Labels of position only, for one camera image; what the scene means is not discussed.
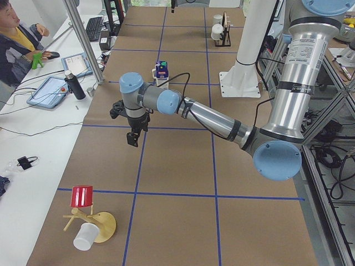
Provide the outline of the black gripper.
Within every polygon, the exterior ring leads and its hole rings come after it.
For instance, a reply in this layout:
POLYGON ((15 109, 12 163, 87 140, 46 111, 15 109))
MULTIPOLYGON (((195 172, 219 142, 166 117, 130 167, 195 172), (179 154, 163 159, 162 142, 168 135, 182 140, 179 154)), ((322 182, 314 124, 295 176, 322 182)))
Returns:
POLYGON ((131 132, 126 134, 127 143, 131 146, 138 147, 138 139, 141 131, 148 132, 150 122, 150 113, 146 112, 140 117, 128 116, 128 123, 131 127, 131 132))

